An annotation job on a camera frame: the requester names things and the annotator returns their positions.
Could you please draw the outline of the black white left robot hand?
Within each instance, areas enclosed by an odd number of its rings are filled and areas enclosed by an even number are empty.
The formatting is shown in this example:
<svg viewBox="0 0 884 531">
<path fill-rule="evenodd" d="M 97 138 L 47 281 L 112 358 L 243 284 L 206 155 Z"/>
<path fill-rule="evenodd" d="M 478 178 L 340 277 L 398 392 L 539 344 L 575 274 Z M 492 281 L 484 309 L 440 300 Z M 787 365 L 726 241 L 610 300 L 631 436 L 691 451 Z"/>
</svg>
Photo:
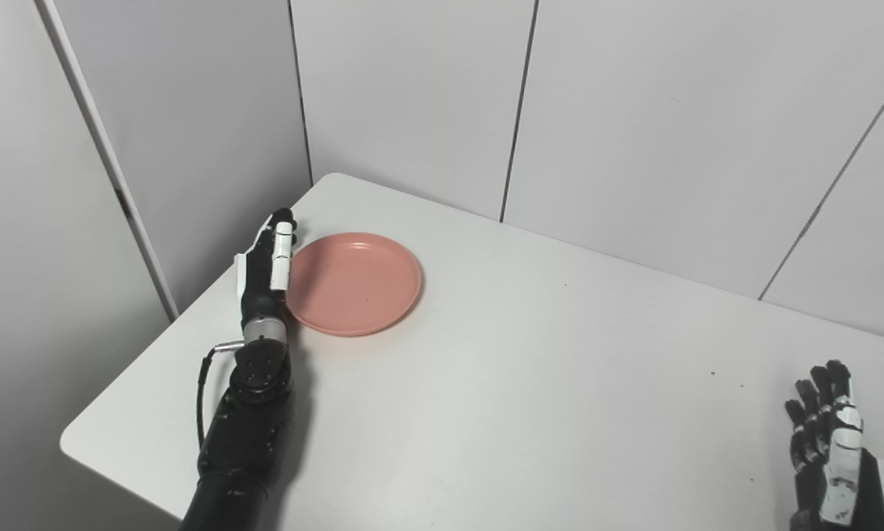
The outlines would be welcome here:
<svg viewBox="0 0 884 531">
<path fill-rule="evenodd" d="M 290 283 L 291 255 L 296 244 L 296 219 L 280 208 L 260 226 L 246 252 L 235 256 L 240 325 L 257 319 L 285 319 L 285 296 Z"/>
</svg>

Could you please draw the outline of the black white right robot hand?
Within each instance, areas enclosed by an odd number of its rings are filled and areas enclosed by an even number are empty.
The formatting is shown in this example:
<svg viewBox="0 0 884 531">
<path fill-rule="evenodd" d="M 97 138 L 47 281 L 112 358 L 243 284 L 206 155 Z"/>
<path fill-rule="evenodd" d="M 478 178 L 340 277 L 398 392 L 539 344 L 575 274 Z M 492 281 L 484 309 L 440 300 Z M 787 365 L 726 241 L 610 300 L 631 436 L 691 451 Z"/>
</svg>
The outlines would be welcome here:
<svg viewBox="0 0 884 531">
<path fill-rule="evenodd" d="M 838 359 L 795 382 L 784 407 L 796 511 L 790 530 L 884 530 L 884 461 L 863 444 L 852 374 Z"/>
</svg>

